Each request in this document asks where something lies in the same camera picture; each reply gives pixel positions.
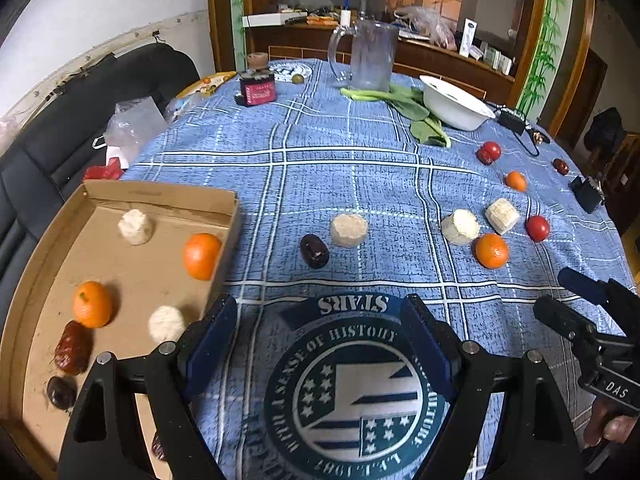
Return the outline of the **right human hand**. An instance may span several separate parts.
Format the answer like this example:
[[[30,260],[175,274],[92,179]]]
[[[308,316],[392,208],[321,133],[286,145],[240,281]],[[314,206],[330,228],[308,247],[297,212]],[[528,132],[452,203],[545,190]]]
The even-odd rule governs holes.
[[[587,448],[596,446],[602,439],[624,444],[638,418],[617,415],[616,405],[605,398],[594,400],[589,422],[584,431],[584,442]]]

